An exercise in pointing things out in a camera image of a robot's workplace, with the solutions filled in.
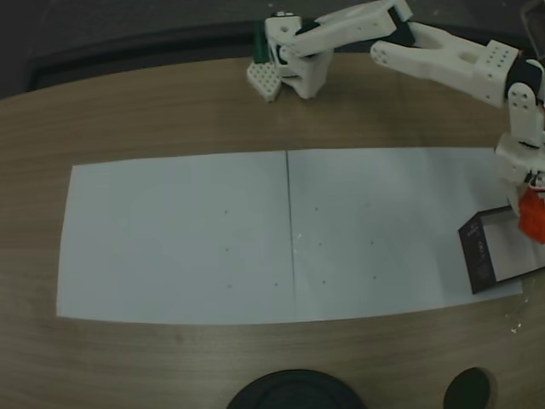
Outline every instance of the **paper sheet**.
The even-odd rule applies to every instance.
[[[484,225],[483,229],[498,281],[545,266],[545,246],[521,233],[518,219]]]
[[[458,228],[507,204],[491,149],[290,152],[298,320],[396,314],[471,294]]]
[[[74,167],[57,314],[292,321],[285,164],[285,153],[232,153]]]
[[[58,315],[257,324],[520,292],[516,281],[471,295],[457,238],[475,212],[506,203],[491,149],[313,150],[288,158],[289,174],[285,153],[74,167]]]

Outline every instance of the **robotic arm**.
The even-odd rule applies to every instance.
[[[306,25],[298,16],[277,14],[265,21],[270,60],[252,63],[248,79],[267,101],[281,84],[313,98],[325,84],[334,48],[376,40],[370,55],[379,66],[442,83],[497,108],[507,104],[510,130],[496,147],[499,177],[521,229],[545,243],[543,66],[509,45],[472,43],[410,22],[411,15],[405,0],[354,6]]]

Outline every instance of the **black circular object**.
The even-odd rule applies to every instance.
[[[289,370],[255,380],[227,409],[366,409],[343,382],[322,372]]]
[[[486,409],[491,400],[491,381],[479,368],[471,368],[454,378],[443,399],[444,409]]]

